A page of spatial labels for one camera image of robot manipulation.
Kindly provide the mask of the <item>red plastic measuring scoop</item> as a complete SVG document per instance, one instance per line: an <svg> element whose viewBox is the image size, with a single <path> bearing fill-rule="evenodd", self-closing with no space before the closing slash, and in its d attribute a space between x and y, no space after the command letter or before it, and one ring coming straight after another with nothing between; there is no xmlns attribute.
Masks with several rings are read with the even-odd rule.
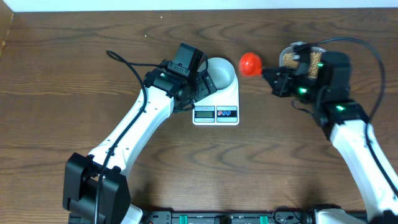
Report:
<svg viewBox="0 0 398 224"><path fill-rule="evenodd" d="M245 53L239 60L240 74L253 77L262 74L262 59L253 52Z"/></svg>

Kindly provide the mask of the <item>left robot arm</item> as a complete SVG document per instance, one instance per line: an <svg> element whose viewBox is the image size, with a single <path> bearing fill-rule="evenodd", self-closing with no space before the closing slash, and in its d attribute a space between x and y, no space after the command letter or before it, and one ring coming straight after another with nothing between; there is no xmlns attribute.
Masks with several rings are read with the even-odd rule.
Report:
<svg viewBox="0 0 398 224"><path fill-rule="evenodd" d="M132 204L128 177L155 130L174 111L188 111L216 92L208 57L180 44L173 60L164 60L139 77L139 96L113 132L87 156L73 153L65 165L62 206L91 223L139 223L144 212Z"/></svg>

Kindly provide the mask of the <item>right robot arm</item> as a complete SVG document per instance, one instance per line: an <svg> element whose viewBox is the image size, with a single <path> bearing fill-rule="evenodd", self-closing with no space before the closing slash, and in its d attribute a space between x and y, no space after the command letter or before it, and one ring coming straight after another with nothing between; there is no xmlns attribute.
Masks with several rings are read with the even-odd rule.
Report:
<svg viewBox="0 0 398 224"><path fill-rule="evenodd" d="M397 223L397 174L371 124L383 96L378 96L371 114L350 98L351 62L343 52L323 52L317 62L317 77L310 78L308 69L315 47L294 43L290 48L297 68L260 68L260 74L273 95L295 96L313 106L311 115L341 154L361 193L367 222Z"/></svg>

